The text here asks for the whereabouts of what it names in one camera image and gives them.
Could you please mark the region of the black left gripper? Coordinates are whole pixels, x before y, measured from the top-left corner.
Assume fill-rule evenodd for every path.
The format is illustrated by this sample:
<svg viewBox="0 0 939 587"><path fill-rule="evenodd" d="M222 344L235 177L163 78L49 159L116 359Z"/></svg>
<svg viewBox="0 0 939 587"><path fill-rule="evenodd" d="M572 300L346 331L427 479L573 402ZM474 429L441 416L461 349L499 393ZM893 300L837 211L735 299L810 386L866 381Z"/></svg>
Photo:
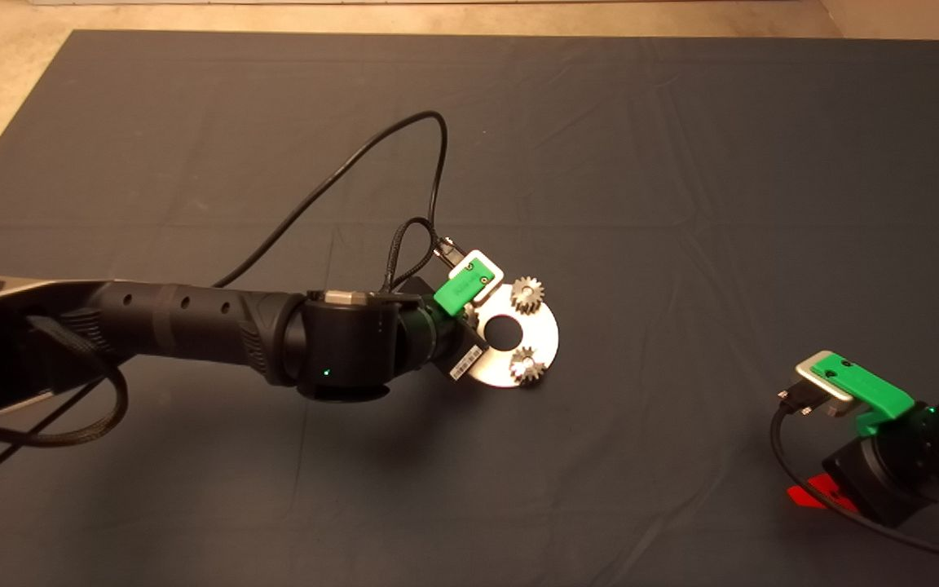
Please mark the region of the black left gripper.
<svg viewBox="0 0 939 587"><path fill-rule="evenodd" d="M450 315L433 296L422 299L434 335L429 363L450 382L469 376L470 369L481 360L489 345L479 335L472 312L464 307Z"/></svg>

